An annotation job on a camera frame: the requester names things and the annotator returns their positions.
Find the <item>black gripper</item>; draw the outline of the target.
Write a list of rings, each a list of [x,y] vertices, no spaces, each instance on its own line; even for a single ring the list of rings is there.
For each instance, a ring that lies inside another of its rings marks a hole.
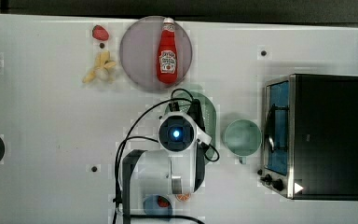
[[[190,104],[190,108],[187,110],[187,115],[190,117],[189,130],[193,133],[195,131],[194,124],[205,131],[204,118],[202,115],[200,100],[194,99]]]

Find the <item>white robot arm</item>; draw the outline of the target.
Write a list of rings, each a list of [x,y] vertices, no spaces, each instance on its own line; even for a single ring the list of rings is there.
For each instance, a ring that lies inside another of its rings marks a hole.
[[[170,111],[159,118],[157,146],[153,149],[123,150],[134,137],[127,135],[115,160],[115,214],[123,224],[135,219],[178,219],[170,198],[196,192],[204,181],[205,162],[212,137],[205,131],[201,103],[189,100],[182,111],[180,98],[167,101]]]

